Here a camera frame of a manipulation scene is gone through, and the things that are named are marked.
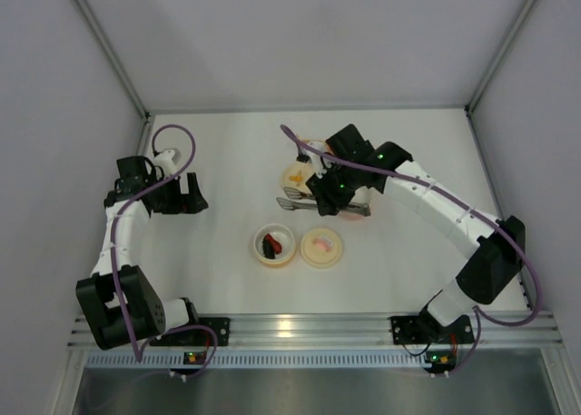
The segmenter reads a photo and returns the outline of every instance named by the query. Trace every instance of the metal frame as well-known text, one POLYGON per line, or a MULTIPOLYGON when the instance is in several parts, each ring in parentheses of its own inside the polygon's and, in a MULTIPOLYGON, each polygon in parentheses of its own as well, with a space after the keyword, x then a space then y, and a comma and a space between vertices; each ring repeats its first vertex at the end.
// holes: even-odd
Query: metal frame
MULTIPOLYGON (((146 109, 129 75, 124 70, 121 60, 114 51, 110 40, 100 26, 87 0, 71 1, 103 52, 105 59, 117 76, 135 110, 143 120, 142 134, 135 153, 145 153, 153 127, 150 122, 151 114, 146 109)), ((504 213, 503 205, 496 182, 489 170, 486 151, 478 139, 477 128, 472 122, 471 116, 490 82, 494 79, 498 69, 514 46, 518 34, 522 31, 538 1, 524 0, 523 4, 518 8, 516 17, 509 24, 509 28, 506 30, 507 33, 501 39, 496 53, 485 68, 478 86, 466 106, 468 124, 473 133, 488 185, 500 214, 504 213)), ((373 105, 372 108, 385 108, 385 106, 373 105)), ((350 109, 363 109, 363 107, 364 105, 355 105, 350 109)), ((320 109, 316 105, 313 105, 312 108, 320 109)), ((336 109, 346 108, 343 105, 336 109)), ((517 321, 527 314, 527 311, 506 312, 498 313, 496 316, 507 321, 517 321)), ((563 413, 581 412, 579 387, 566 356, 555 319, 551 313, 544 312, 529 326, 517 329, 498 327, 488 321, 483 321, 482 324, 483 334, 478 346, 480 350, 541 349, 547 366, 547 377, 553 387, 559 408, 563 413)), ((212 363, 210 368, 309 368, 309 366, 317 366, 317 368, 348 368, 350 365, 359 368, 421 367, 421 363, 418 363, 415 358, 411 358, 399 346, 395 346, 391 342, 391 332, 388 313, 233 315, 231 316, 231 344, 228 348, 218 349, 216 361, 212 363)), ((75 321, 68 342, 66 362, 60 377, 58 390, 48 413, 68 415, 72 412, 85 367, 137 367, 131 361, 131 352, 127 348, 119 348, 108 352, 97 351, 96 349, 84 317, 79 317, 75 321)), ((187 348, 150 347, 148 348, 148 357, 146 359, 151 358, 150 362, 154 363, 146 364, 146 366, 150 368, 153 365, 156 368, 175 367, 176 362, 180 363, 182 352, 185 350, 187 348)))

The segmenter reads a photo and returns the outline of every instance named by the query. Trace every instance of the black object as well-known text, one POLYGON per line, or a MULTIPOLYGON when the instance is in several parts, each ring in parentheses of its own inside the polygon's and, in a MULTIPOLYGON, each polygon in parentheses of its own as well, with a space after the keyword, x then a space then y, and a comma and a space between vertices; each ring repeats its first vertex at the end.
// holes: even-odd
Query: black object
MULTIPOLYGON (((340 159, 382 170, 394 171, 404 162, 413 161, 411 154, 395 143, 387 142, 374 149, 354 124, 332 135, 326 143, 340 159)), ((337 215, 360 187, 375 188, 383 193, 387 179, 384 174, 333 164, 322 177, 313 174, 306 184, 317 201, 319 215, 337 215)))
POLYGON ((452 351, 428 351, 426 361, 430 366, 424 370, 432 374, 444 374, 456 368, 458 358, 452 351))
MULTIPOLYGON (((115 181, 114 190, 107 194, 104 200, 105 207, 111 207, 117 202, 129 200, 137 193, 143 191, 161 180, 156 175, 156 169, 152 162, 145 156, 129 156, 117 160, 119 179, 115 181)), ((186 174, 188 181, 188 193, 182 194, 180 178, 176 177, 165 185, 145 194, 142 202, 149 213, 160 212, 166 214, 198 213, 208 208, 198 185, 196 173, 186 174)))
MULTIPOLYGON (((218 337, 218 347, 228 346, 230 338, 230 318, 200 317, 196 324, 211 328, 218 337)), ((203 347, 206 345, 208 333, 205 331, 180 331, 171 335, 163 335, 159 340, 152 341, 153 347, 203 347)))
POLYGON ((276 253, 274 252, 274 247, 272 246, 271 242, 266 238, 262 239, 262 254, 266 259, 274 259, 276 253))
MULTIPOLYGON (((138 340, 159 335, 165 330, 162 301, 138 266, 124 265, 119 280, 138 340)), ((129 333, 123 320, 121 307, 108 307, 115 287, 113 275, 94 275, 76 283, 76 298, 91 328, 97 345, 108 350, 129 343, 129 333)))
MULTIPOLYGON (((497 223, 524 251, 525 224, 514 216, 497 223)), ((456 276, 456 282, 472 300, 490 304, 520 272, 523 262, 515 249, 497 232, 488 238, 479 238, 478 242, 480 246, 456 276)))
POLYGON ((457 344, 474 342, 474 332, 467 315, 462 315, 448 327, 438 325, 437 331, 427 331, 423 318, 421 314, 390 317, 393 343, 396 345, 451 344, 451 334, 456 338, 457 344))

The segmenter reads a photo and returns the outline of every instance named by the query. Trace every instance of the red object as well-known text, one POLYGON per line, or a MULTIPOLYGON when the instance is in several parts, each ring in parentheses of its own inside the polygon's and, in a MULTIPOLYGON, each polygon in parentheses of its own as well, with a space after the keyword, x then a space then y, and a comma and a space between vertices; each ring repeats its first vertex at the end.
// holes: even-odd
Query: red object
POLYGON ((282 252, 282 246, 281 246, 281 243, 280 243, 280 242, 278 242, 278 241, 276 241, 274 238, 272 238, 272 235, 270 235, 269 233, 267 233, 267 234, 264 236, 264 239, 265 239, 266 241, 268 241, 268 242, 270 242, 270 243, 271 243, 271 246, 272 246, 272 248, 274 249, 274 252, 275 252, 276 254, 279 254, 279 253, 281 253, 281 252, 282 252))

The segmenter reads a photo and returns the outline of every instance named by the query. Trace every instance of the black cable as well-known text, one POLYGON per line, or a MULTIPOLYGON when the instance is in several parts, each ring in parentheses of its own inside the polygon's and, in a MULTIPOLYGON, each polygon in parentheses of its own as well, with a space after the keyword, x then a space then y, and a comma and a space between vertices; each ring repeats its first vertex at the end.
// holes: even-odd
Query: black cable
POLYGON ((422 354, 426 353, 426 351, 429 350, 429 348, 431 347, 431 345, 432 345, 432 343, 431 342, 428 342, 428 345, 426 346, 426 348, 424 350, 422 350, 419 353, 412 353, 411 351, 408 350, 408 347, 406 347, 404 344, 401 344, 401 346, 403 347, 403 349, 409 353, 409 356, 413 356, 415 358, 417 358, 418 356, 421 356, 422 354))

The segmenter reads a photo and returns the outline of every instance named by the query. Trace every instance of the gray wall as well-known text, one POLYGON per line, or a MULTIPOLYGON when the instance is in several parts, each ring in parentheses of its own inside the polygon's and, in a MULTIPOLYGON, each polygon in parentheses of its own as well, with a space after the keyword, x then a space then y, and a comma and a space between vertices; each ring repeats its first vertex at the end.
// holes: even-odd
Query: gray wall
POLYGON ((581 0, 541 0, 475 123, 581 376, 581 0))
POLYGON ((463 105, 522 0, 89 0, 151 109, 463 105))
POLYGON ((43 413, 137 114, 68 0, 0 0, 0 412, 43 413))

